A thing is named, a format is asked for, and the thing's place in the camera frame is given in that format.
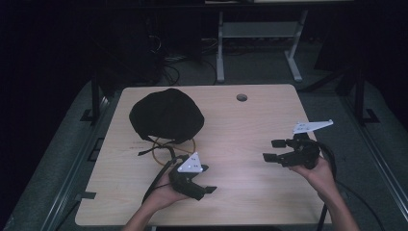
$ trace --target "hole in table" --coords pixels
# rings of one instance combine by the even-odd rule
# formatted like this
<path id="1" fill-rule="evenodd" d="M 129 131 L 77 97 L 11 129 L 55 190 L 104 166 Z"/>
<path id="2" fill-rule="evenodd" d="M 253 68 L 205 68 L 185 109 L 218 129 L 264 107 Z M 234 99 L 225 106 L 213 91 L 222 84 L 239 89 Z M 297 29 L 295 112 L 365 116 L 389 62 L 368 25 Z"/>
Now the hole in table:
<path id="1" fill-rule="evenodd" d="M 248 96 L 246 96 L 246 94 L 237 94 L 237 99 L 240 102 L 245 102 L 248 99 Z"/>

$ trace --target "white tracking marker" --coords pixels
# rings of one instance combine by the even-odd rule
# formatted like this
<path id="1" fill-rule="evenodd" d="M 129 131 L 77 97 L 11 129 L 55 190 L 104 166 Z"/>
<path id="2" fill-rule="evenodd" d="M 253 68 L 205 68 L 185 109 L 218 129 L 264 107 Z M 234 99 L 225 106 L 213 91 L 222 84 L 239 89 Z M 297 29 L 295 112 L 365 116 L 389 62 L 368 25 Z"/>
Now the white tracking marker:
<path id="1" fill-rule="evenodd" d="M 293 128 L 293 133 L 298 134 L 298 133 L 313 132 L 320 128 L 330 126 L 332 124 L 333 124 L 333 120 L 331 119 L 329 119 L 328 121 L 323 121 L 323 122 L 308 122 L 308 123 L 297 122 L 297 124 Z"/>
<path id="2" fill-rule="evenodd" d="M 194 152 L 186 162 L 179 166 L 178 172 L 203 172 L 198 153 Z"/>

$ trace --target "table leg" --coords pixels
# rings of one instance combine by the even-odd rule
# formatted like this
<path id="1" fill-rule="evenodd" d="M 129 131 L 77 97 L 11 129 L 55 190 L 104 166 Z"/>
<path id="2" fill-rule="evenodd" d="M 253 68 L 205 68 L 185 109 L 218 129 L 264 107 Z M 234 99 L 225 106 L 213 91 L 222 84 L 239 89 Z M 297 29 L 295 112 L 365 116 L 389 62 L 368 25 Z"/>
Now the table leg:
<path id="1" fill-rule="evenodd" d="M 306 20 L 308 11 L 302 11 L 300 19 L 297 23 L 296 29 L 293 36 L 293 45 L 291 50 L 285 51 L 286 60 L 288 61 L 289 68 L 291 69 L 292 76 L 296 82 L 302 82 L 302 77 L 300 75 L 299 69 L 297 68 L 296 62 L 294 61 L 294 52 L 296 51 L 297 45 L 299 44 L 300 36 L 302 35 L 303 25 Z"/>
<path id="2" fill-rule="evenodd" d="M 217 81 L 224 83 L 224 60 L 222 59 L 222 12 L 219 13 L 218 22 L 218 52 L 217 52 Z"/>

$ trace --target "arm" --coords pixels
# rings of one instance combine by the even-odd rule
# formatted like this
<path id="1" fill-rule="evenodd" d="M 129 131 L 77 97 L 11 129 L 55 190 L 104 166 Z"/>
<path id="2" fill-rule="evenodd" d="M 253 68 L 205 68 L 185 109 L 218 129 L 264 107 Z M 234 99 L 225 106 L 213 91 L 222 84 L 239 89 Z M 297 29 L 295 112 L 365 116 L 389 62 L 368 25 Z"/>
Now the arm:
<path id="1" fill-rule="evenodd" d="M 310 170 L 301 166 L 289 167 L 289 169 L 302 175 L 318 192 L 330 213 L 334 230 L 360 230 L 336 187 L 329 163 L 326 160 L 319 157 L 318 164 Z"/>
<path id="2" fill-rule="evenodd" d="M 173 190 L 169 185 L 168 174 L 165 174 L 157 185 L 159 188 L 147 197 L 123 227 L 122 231 L 142 231 L 157 211 L 170 206 L 176 201 L 188 198 L 186 195 Z"/>

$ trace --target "black beanie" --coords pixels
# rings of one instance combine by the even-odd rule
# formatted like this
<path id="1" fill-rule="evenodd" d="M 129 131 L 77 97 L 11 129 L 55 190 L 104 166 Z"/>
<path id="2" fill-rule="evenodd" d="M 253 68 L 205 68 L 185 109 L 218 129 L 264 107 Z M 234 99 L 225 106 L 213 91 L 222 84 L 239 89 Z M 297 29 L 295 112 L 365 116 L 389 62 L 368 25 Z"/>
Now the black beanie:
<path id="1" fill-rule="evenodd" d="M 129 119 L 143 140 L 153 136 L 177 144 L 191 140 L 204 125 L 194 101 L 177 89 L 148 94 L 133 106 Z"/>

